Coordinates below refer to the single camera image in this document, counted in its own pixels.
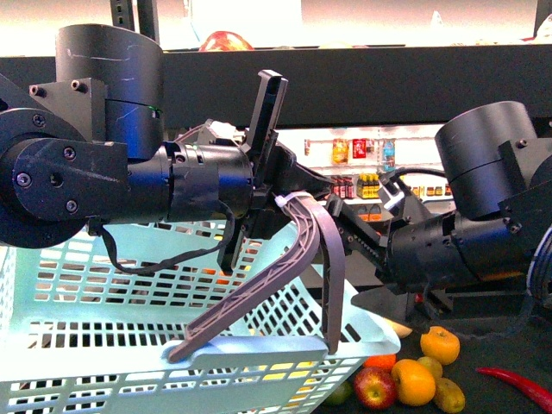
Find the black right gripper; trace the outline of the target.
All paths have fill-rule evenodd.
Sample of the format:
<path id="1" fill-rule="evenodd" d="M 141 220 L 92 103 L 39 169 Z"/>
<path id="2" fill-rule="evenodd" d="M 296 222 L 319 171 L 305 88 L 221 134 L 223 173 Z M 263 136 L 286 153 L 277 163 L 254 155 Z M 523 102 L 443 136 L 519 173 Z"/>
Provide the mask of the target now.
<path id="1" fill-rule="evenodd" d="M 352 304 L 394 322 L 426 322 L 451 316 L 453 310 L 453 299 L 443 289 L 432 286 L 426 279 L 401 282 L 393 271 L 392 237 L 402 228 L 412 229 L 415 223 L 433 217 L 401 179 L 402 175 L 411 172 L 444 175 L 442 171 L 423 168 L 379 172 L 379 197 L 384 208 L 392 214 L 382 234 L 336 194 L 330 195 L 325 205 L 337 225 L 346 252 L 356 250 L 369 260 L 375 267 L 375 277 L 381 282 L 380 286 L 355 295 Z"/>

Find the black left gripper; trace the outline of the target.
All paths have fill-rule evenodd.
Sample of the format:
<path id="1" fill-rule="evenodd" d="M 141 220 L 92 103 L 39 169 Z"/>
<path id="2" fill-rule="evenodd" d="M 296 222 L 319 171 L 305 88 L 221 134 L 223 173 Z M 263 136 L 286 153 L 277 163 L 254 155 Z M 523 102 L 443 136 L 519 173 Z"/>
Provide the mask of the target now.
<path id="1" fill-rule="evenodd" d="M 217 263 L 231 270 L 245 237 L 269 239 L 288 223 L 275 198 L 306 191 L 315 199 L 331 192 L 324 176 L 301 166 L 279 144 L 276 124 L 288 82 L 262 70 L 249 127 L 243 137 L 223 133 L 212 120 L 172 142 L 172 220 L 226 219 Z"/>

